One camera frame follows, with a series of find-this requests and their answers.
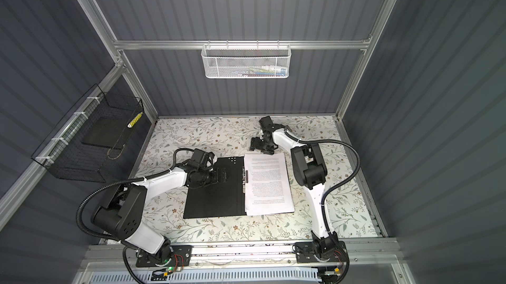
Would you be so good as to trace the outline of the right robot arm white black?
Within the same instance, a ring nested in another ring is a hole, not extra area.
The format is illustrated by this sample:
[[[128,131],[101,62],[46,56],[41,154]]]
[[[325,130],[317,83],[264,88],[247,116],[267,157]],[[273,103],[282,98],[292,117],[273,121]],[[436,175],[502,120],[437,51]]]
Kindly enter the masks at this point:
[[[322,205],[328,169],[319,144],[297,138],[288,127],[274,123],[269,116],[261,118],[259,123],[261,136],[251,139],[250,150],[270,156],[278,148],[290,153],[295,181],[303,188],[310,207],[313,254],[319,260],[331,256],[346,258],[345,245],[330,227],[328,209]]]

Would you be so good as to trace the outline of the printed paper sheet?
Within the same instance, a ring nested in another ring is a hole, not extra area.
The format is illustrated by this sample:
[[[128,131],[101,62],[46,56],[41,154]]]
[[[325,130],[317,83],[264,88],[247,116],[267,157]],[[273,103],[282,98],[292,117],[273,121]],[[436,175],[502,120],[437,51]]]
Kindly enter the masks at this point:
[[[283,153],[249,153],[244,157],[245,211],[248,216],[295,211]]]

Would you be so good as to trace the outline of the red folder black inside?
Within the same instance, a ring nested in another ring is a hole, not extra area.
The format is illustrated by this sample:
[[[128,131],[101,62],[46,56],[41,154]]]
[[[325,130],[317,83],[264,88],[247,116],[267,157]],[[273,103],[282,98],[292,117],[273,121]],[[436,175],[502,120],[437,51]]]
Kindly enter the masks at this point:
[[[184,219],[218,218],[246,215],[244,157],[221,157],[215,166],[227,169],[227,182],[190,189]]]

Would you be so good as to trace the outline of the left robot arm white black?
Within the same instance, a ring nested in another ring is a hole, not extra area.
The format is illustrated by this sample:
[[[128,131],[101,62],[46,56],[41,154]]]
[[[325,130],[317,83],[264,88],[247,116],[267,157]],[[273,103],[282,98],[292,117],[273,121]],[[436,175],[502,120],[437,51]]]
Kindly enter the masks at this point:
[[[125,246],[145,253],[157,266],[176,264],[180,259],[173,253],[170,240],[142,221],[144,207],[173,189],[199,189],[224,182],[226,170],[215,162],[212,152],[179,148],[168,170],[106,188],[91,223]]]

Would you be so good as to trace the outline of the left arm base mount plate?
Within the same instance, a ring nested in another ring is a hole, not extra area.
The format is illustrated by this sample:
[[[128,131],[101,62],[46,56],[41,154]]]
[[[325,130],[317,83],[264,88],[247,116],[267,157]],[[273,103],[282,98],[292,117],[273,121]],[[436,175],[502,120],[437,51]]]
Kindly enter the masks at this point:
[[[150,254],[140,250],[137,254],[137,268],[183,268],[189,265],[192,256],[193,246],[191,245],[166,245],[158,252]]]

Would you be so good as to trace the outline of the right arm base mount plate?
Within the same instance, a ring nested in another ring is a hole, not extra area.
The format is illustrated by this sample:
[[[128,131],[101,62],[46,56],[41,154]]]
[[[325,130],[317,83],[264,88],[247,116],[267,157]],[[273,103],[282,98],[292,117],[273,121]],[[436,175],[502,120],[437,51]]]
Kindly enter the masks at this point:
[[[343,241],[339,242],[338,247],[331,241],[330,249],[326,251],[316,248],[312,242],[297,242],[292,246],[292,250],[299,264],[327,262],[342,264],[348,260],[346,245]]]

